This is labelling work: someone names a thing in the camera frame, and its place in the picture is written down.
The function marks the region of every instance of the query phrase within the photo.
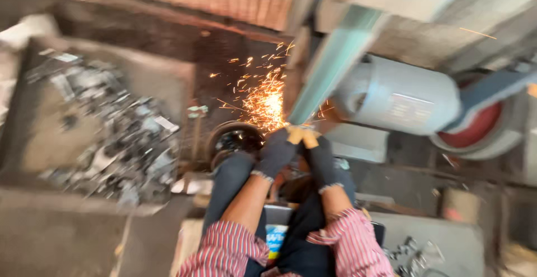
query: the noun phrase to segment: worker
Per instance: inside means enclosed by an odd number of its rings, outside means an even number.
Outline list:
[[[316,190],[292,215],[279,257],[267,268],[263,205],[274,178],[298,150]],[[349,174],[332,159],[324,137],[299,127],[273,132],[258,162],[242,152],[226,158],[216,171],[198,252],[178,276],[393,276],[371,222],[353,208]]]

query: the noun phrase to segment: knee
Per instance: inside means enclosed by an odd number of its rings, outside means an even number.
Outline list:
[[[253,169],[255,160],[252,155],[244,152],[235,152],[226,158],[216,169],[216,174],[230,175],[233,178],[247,178]]]
[[[340,167],[335,167],[336,173],[338,174],[338,179],[341,184],[343,184],[343,188],[345,189],[345,193],[347,194],[348,198],[354,202],[354,192],[356,192],[356,184],[352,180],[352,175],[350,171],[343,170]]]

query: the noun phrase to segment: gloved hand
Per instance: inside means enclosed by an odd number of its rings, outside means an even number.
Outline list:
[[[336,176],[330,142],[323,136],[317,137],[310,130],[304,131],[303,140],[304,158],[308,163],[312,178],[318,185],[319,194],[332,186],[343,187]]]
[[[254,166],[252,174],[274,181],[278,172],[291,162],[302,140],[303,130],[288,126],[278,129],[269,136],[261,149],[260,161]]]

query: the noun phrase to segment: striped shirt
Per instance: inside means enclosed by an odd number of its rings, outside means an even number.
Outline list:
[[[324,229],[310,232],[307,241],[332,246],[336,275],[393,276],[393,269],[375,240],[373,226],[362,211],[347,209]],[[266,266],[269,247],[238,223],[218,221],[201,240],[197,253],[188,257],[177,276],[244,276],[248,259]],[[273,267],[261,277],[294,277]]]

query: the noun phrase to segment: dirty concrete floor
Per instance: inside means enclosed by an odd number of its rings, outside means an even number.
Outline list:
[[[238,34],[170,24],[151,16],[132,14],[70,0],[0,0],[0,29],[16,24],[29,13],[52,13],[66,35],[194,62],[194,86],[198,103],[210,108],[203,137],[221,122],[237,119],[239,113],[218,110],[220,99],[233,99],[226,84],[248,71],[227,63],[230,58],[260,57],[274,45],[249,41]],[[211,73],[222,77],[208,82]],[[390,137],[396,163],[427,165],[428,142],[402,133]],[[419,173],[394,171],[376,165],[351,162],[359,192],[391,196],[400,205],[436,212],[438,199],[433,189],[449,181]],[[189,200],[174,198],[154,217],[133,219],[121,260],[121,276],[167,276],[177,230]],[[0,212],[0,275],[26,276],[108,276],[116,263],[114,249],[121,240],[126,218],[96,214],[15,210]]]

